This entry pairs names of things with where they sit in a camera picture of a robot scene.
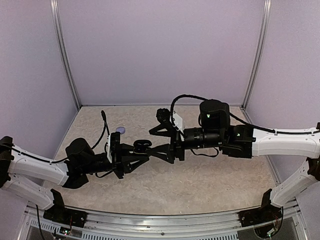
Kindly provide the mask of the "black earbud charging case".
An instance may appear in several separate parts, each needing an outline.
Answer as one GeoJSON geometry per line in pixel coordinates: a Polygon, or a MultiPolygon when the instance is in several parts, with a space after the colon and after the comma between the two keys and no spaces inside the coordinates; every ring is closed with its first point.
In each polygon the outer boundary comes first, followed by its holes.
{"type": "Polygon", "coordinates": [[[147,139],[139,139],[133,143],[133,152],[135,154],[145,154],[152,146],[152,142],[147,139]]]}

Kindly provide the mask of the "lilac earbud charging case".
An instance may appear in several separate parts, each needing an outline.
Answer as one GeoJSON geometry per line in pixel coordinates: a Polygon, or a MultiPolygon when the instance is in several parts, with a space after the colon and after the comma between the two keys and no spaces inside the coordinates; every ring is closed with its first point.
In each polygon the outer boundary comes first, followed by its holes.
{"type": "Polygon", "coordinates": [[[124,127],[117,127],[116,131],[121,133],[121,134],[124,134],[126,132],[126,129],[124,127]]]}

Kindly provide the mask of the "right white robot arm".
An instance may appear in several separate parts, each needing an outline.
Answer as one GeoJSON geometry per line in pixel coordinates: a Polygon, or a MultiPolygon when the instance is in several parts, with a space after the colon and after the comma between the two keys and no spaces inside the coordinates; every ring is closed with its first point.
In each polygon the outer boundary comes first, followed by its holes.
{"type": "Polygon", "coordinates": [[[320,180],[320,128],[269,129],[252,125],[231,114],[230,106],[216,99],[183,94],[177,96],[170,108],[157,110],[159,125],[151,135],[169,137],[170,143],[149,148],[146,152],[169,163],[184,160],[186,150],[215,148],[218,153],[233,158],[284,155],[305,157],[305,162],[280,185],[268,190],[256,210],[256,218],[266,222],[276,209],[320,180]],[[175,112],[175,103],[182,98],[201,101],[199,127],[185,128],[183,119],[175,112]]]}

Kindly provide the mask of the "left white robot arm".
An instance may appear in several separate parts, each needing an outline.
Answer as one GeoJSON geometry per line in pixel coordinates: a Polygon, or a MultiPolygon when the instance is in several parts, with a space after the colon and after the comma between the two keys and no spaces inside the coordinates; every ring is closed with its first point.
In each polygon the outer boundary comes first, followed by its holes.
{"type": "Polygon", "coordinates": [[[46,189],[29,177],[54,183],[66,189],[79,189],[88,183],[88,175],[115,173],[119,179],[146,163],[152,146],[149,140],[137,140],[133,145],[120,143],[118,133],[108,139],[103,153],[96,154],[84,138],[77,138],[66,148],[66,160],[41,158],[13,144],[10,136],[0,140],[0,188],[49,211],[63,223],[70,218],[62,195],[46,189]]]}

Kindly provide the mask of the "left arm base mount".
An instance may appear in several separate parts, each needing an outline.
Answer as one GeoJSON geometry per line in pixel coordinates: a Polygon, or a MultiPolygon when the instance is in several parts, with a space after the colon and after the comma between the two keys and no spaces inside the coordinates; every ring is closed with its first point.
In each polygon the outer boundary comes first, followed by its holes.
{"type": "Polygon", "coordinates": [[[83,228],[88,214],[85,211],[65,207],[62,195],[54,189],[50,191],[53,195],[53,206],[44,211],[43,218],[70,227],[83,228]]]}

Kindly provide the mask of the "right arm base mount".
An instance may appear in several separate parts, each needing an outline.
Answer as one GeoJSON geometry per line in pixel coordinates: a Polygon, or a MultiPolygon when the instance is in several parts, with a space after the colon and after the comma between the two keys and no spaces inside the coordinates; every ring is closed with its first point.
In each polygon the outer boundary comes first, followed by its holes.
{"type": "Polygon", "coordinates": [[[267,190],[262,196],[261,206],[249,210],[242,210],[238,217],[242,227],[258,225],[280,219],[283,216],[283,208],[271,204],[272,189],[267,190]]]}

